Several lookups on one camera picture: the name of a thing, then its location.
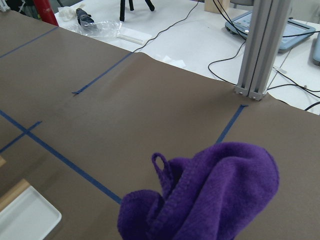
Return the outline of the white crumpled cloth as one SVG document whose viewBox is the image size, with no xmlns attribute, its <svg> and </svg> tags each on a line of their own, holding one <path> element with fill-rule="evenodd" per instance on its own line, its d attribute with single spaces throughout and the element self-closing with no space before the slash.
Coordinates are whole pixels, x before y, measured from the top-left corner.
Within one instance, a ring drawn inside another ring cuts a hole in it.
<svg viewBox="0 0 320 240">
<path fill-rule="evenodd" d="M 77 17 L 76 10 L 85 7 L 85 3 L 79 3 L 73 6 L 58 7 L 58 16 L 64 21 L 69 22 Z"/>
</svg>

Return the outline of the wooden block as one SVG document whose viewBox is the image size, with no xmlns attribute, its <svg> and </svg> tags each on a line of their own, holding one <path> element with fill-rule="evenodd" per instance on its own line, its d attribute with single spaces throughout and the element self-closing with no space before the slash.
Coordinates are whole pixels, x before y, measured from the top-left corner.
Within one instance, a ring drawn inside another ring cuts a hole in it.
<svg viewBox="0 0 320 240">
<path fill-rule="evenodd" d="M 218 14 L 219 11 L 228 10 L 230 6 L 230 0 L 205 0 L 204 10 L 210 13 Z"/>
</svg>

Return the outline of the red pole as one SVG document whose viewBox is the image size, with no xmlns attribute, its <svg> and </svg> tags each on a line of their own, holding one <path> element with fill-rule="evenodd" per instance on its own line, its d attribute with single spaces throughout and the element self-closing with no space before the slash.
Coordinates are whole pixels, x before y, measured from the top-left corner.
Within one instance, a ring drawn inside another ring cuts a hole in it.
<svg viewBox="0 0 320 240">
<path fill-rule="evenodd" d="M 48 0 L 33 0 L 33 3 L 42 21 L 55 26 L 59 25 Z"/>
</svg>

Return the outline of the right wooden rack rod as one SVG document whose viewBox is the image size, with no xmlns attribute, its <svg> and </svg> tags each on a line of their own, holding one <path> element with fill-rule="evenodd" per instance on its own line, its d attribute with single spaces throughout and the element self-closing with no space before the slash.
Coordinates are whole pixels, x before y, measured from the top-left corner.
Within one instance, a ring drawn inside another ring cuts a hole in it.
<svg viewBox="0 0 320 240">
<path fill-rule="evenodd" d="M 6 163 L 6 160 L 0 156 L 0 167 L 2 167 Z"/>
</svg>

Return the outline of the white flat box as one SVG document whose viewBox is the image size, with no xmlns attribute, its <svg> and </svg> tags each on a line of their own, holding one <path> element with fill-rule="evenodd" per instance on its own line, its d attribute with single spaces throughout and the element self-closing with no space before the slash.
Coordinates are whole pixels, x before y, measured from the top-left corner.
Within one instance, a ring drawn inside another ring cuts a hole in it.
<svg viewBox="0 0 320 240">
<path fill-rule="evenodd" d="M 138 45 L 144 45 L 152 36 L 148 33 L 137 31 L 131 28 L 123 27 L 117 33 L 117 38 Z"/>
</svg>

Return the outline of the left wooden rack rod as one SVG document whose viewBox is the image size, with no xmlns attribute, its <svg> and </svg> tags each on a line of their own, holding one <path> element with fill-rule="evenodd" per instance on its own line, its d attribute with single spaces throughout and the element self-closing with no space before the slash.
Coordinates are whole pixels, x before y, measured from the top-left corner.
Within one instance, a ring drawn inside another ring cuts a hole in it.
<svg viewBox="0 0 320 240">
<path fill-rule="evenodd" d="M 5 209 L 30 186 L 31 185 L 27 180 L 21 179 L 17 184 L 15 184 L 11 189 L 9 189 L 0 197 L 0 210 L 2 211 L 3 209 Z"/>
</svg>

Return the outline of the aluminium extrusion post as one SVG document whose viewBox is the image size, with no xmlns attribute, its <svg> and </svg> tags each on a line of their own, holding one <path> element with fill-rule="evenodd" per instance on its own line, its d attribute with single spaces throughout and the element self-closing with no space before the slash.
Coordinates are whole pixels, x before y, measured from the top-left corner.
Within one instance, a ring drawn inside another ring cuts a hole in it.
<svg viewBox="0 0 320 240">
<path fill-rule="evenodd" d="M 291 0 L 255 0 L 235 92 L 260 101 L 292 6 Z"/>
</svg>

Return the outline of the blue grey device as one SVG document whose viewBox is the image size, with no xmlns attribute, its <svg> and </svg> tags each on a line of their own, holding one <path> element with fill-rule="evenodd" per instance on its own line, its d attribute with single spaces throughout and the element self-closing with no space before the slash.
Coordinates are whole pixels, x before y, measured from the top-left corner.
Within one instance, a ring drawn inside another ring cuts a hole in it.
<svg viewBox="0 0 320 240">
<path fill-rule="evenodd" d="M 247 39 L 250 31 L 252 11 L 247 11 L 231 20 L 232 23 L 226 22 L 225 28 L 231 34 L 240 35 Z M 310 25 L 288 19 L 283 36 L 279 45 L 278 53 L 285 53 L 292 48 L 304 42 L 312 36 L 316 29 Z"/>
</svg>

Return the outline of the clear plastic bag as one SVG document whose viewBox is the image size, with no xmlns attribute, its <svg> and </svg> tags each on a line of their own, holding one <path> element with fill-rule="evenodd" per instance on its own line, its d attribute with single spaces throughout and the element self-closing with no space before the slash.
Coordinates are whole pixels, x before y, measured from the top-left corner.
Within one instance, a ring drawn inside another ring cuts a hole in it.
<svg viewBox="0 0 320 240">
<path fill-rule="evenodd" d="M 85 22 L 81 21 L 80 24 L 73 24 L 67 27 L 67 30 L 89 37 L 89 38 L 115 38 L 122 23 L 119 21 L 107 20 L 101 22 Z"/>
</svg>

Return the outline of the purple towel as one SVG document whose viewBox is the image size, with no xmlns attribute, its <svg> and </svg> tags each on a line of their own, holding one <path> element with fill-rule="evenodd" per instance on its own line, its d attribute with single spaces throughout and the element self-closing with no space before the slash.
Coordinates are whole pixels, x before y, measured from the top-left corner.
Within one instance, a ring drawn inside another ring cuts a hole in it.
<svg viewBox="0 0 320 240">
<path fill-rule="evenodd" d="M 262 147 L 224 142 L 193 158 L 154 153 L 161 192 L 138 190 L 120 204 L 124 240 L 233 240 L 279 188 L 274 158 Z"/>
</svg>

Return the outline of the wooden rack rod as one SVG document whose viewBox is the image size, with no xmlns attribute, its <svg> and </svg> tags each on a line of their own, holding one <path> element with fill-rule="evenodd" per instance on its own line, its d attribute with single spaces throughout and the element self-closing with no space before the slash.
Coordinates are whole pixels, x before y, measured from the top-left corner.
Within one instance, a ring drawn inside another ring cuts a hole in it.
<svg viewBox="0 0 320 240">
<path fill-rule="evenodd" d="M 0 156 L 0 167 L 2 167 L 6 163 L 6 160 Z"/>
<path fill-rule="evenodd" d="M 30 186 L 31 185 L 27 180 L 21 179 L 17 184 L 15 184 L 11 189 L 9 189 L 0 197 L 0 210 L 2 211 L 3 209 L 5 209 Z"/>
</svg>

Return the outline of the white towel rack base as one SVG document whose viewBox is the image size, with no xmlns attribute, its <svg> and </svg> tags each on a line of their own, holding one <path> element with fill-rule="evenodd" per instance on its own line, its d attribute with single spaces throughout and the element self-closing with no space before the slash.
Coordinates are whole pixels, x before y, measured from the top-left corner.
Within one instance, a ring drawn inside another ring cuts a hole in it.
<svg viewBox="0 0 320 240">
<path fill-rule="evenodd" d="M 29 186 L 0 212 L 0 238 L 43 240 L 61 219 L 62 214 Z"/>
</svg>

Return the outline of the dark blue glove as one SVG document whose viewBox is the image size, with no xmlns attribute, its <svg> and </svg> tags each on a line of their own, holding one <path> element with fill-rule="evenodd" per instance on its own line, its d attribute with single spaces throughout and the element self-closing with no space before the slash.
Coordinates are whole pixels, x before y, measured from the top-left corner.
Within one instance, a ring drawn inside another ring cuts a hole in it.
<svg viewBox="0 0 320 240">
<path fill-rule="evenodd" d="M 95 21 L 91 18 L 91 15 L 84 11 L 82 8 L 76 9 L 76 16 L 79 25 L 93 24 Z"/>
</svg>

